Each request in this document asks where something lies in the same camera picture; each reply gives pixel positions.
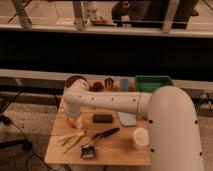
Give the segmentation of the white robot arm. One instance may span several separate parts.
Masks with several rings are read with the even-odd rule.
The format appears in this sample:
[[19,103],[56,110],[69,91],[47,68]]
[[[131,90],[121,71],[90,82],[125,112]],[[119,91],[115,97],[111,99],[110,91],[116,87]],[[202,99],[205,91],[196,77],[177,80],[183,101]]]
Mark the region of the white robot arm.
[[195,106],[175,86],[146,92],[92,92],[84,79],[65,84],[64,112],[78,119],[82,106],[148,117],[150,171],[205,171]]

